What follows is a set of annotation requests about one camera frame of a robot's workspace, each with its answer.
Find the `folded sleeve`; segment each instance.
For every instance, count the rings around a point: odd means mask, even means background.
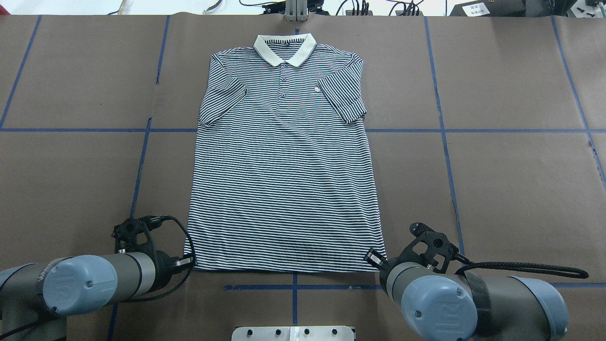
[[[240,102],[246,96],[246,91],[246,86],[229,75],[219,58],[213,55],[210,58],[208,87],[200,106],[198,123],[210,127]]]
[[[364,61],[355,55],[348,66],[318,80],[322,93],[347,124],[366,115],[360,91],[363,68]]]

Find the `white paper tag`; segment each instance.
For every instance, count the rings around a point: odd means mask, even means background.
[[[480,2],[479,4],[463,6],[463,11],[465,11],[465,14],[467,16],[481,16],[490,14],[488,8],[486,8],[486,5],[483,2]]]

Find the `white collar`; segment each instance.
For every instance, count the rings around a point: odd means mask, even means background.
[[[268,40],[290,41],[293,39],[304,40],[303,44],[295,53],[295,55],[287,61],[284,61],[282,58],[280,58],[274,51],[269,48],[269,46],[267,46],[266,43],[266,41]],[[287,62],[294,67],[299,67],[309,57],[309,55],[311,55],[313,48],[316,47],[316,40],[313,39],[311,33],[294,36],[257,36],[257,40],[255,41],[254,47],[259,56],[261,56],[261,58],[263,58],[266,62],[270,63],[272,66],[278,66],[283,62]]]

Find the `white bracket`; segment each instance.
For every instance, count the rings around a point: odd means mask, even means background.
[[[286,21],[307,21],[307,0],[286,0]]]
[[[231,341],[356,341],[347,326],[239,327]]]

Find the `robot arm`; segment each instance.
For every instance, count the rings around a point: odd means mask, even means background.
[[[551,284],[516,276],[481,277],[468,269],[496,268],[587,278],[580,269],[527,263],[473,263],[446,236],[422,223],[410,226],[416,236],[399,257],[385,259],[370,249],[367,262],[378,268],[381,286],[402,311],[408,325],[428,341],[557,341],[567,332],[568,309]],[[413,247],[425,243],[427,251]],[[437,268],[437,255],[444,257]],[[446,274],[448,263],[467,264]]]
[[[156,250],[149,234],[168,219],[184,230],[173,217],[126,219],[112,233],[115,254],[58,258],[0,272],[0,339],[62,340],[67,316],[93,312],[112,303],[137,302],[134,297],[165,287],[173,275],[185,269],[189,275],[193,254],[169,257]],[[139,234],[146,235],[145,243],[137,242]]]

